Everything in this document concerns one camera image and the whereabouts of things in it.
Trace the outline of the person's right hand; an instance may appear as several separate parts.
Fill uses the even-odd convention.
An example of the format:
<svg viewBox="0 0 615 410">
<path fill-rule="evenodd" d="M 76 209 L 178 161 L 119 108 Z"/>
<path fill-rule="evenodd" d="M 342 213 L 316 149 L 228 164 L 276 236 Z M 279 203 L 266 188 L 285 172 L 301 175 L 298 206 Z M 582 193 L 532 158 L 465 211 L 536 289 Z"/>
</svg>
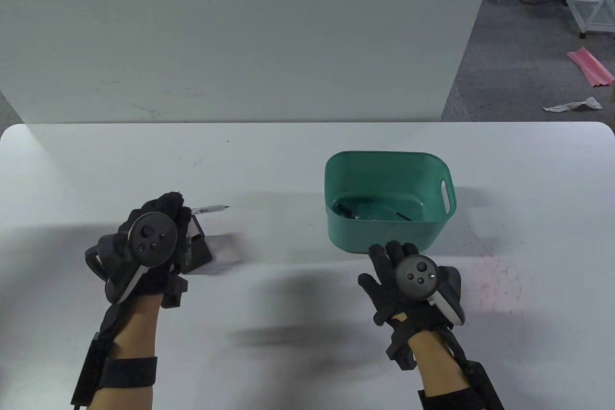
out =
<svg viewBox="0 0 615 410">
<path fill-rule="evenodd" d="M 373 245 L 368 255 L 377 278 L 362 273 L 358 284 L 375 306 L 378 326 L 409 321 L 419 332 L 465 324 L 457 269 L 437 265 L 413 243 Z"/>
</svg>

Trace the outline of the person's left hand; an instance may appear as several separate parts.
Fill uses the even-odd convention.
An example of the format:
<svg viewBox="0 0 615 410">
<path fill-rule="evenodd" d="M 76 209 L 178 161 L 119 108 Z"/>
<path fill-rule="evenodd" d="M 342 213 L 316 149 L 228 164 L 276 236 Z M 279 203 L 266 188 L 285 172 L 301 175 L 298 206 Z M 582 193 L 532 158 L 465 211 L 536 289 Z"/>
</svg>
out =
<svg viewBox="0 0 615 410">
<path fill-rule="evenodd" d="M 110 304 L 162 295 L 165 309 L 178 307 L 187 281 L 180 275 L 186 256 L 191 210 L 178 192 L 165 193 L 132 210 L 117 232 L 102 236 L 86 259 L 105 281 Z"/>
</svg>

